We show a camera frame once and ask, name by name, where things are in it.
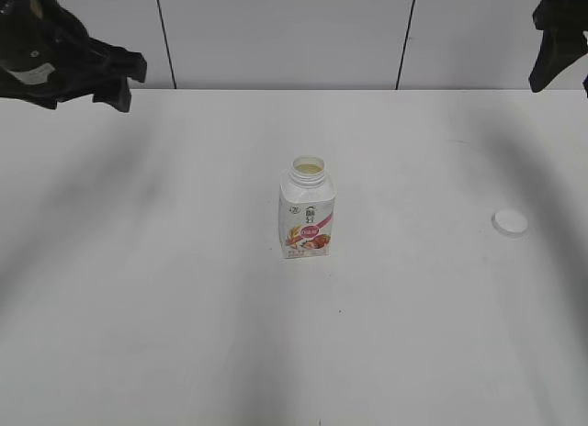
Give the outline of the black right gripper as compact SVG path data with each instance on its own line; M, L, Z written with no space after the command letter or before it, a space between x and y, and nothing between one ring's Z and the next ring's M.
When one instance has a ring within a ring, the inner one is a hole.
M528 78L531 91L538 93L587 54L587 0L541 0L532 18L536 29L543 31Z

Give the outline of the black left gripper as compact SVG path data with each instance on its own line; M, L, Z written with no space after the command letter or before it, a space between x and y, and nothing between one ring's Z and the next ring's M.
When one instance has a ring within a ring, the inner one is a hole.
M58 0L1 0L1 96L56 109L90 95L129 113L129 81L144 83L141 53L89 36Z

